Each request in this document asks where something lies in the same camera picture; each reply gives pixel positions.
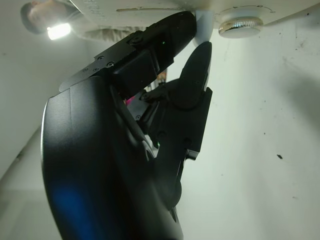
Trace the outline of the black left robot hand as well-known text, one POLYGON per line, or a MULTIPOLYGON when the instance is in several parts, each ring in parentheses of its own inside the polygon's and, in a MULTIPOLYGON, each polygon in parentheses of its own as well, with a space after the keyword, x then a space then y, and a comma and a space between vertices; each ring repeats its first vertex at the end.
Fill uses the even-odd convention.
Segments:
POLYGON ((212 90, 212 44, 178 79, 146 91, 195 37, 196 17, 136 31, 48 99, 40 151, 48 203, 64 240, 181 240, 176 206, 184 162, 201 150, 212 90))

